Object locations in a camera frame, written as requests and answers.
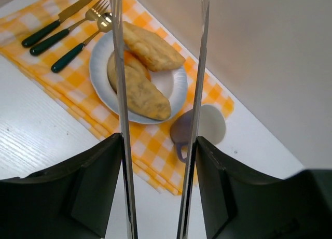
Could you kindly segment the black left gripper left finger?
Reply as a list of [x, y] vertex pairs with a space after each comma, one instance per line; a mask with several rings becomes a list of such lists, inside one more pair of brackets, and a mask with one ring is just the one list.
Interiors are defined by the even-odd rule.
[[120, 134], [25, 178], [1, 180], [1, 238], [103, 238], [121, 165]]

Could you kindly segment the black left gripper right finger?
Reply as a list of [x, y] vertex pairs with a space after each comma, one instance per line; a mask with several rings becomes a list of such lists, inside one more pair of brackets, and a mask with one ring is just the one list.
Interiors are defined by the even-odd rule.
[[331, 238], [331, 170], [278, 179], [197, 142], [208, 238]]

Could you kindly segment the long golden bread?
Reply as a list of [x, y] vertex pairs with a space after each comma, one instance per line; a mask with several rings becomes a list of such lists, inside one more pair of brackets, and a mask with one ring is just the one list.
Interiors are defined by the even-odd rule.
[[152, 72], [180, 68], [185, 58], [158, 34], [131, 24], [122, 23], [123, 41]]
[[171, 105], [168, 98], [134, 68], [125, 66], [124, 69], [128, 108], [151, 119], [169, 119]]

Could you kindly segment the metal bread tongs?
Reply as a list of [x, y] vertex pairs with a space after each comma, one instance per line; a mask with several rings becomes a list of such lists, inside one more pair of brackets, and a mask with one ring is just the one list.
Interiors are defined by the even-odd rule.
[[[122, 160], [122, 165], [123, 165], [123, 177], [124, 177], [126, 206], [127, 206], [126, 211], [127, 211], [128, 238], [137, 238], [138, 232], [137, 232], [137, 221], [136, 221], [133, 168], [132, 168], [132, 156], [131, 156], [130, 134], [129, 134], [124, 59], [123, 59], [124, 42], [123, 42], [123, 30], [122, 30], [122, 0], [110, 0], [110, 3], [112, 10], [111, 21], [113, 25], [115, 70], [117, 73], [119, 118], [120, 118], [120, 128], [122, 136], [122, 147], [124, 149], [124, 158]], [[195, 169], [195, 159], [197, 154], [199, 116], [200, 116], [201, 99], [203, 91], [206, 55], [207, 55], [210, 0], [201, 0], [201, 7], [202, 7], [202, 36], [200, 44], [195, 98], [192, 110], [193, 113], [191, 121], [191, 134], [190, 134], [190, 140], [187, 152], [185, 177], [183, 183], [181, 207], [180, 207], [179, 221], [177, 228], [177, 238], [188, 237], [190, 203], [191, 203], [193, 176]]]

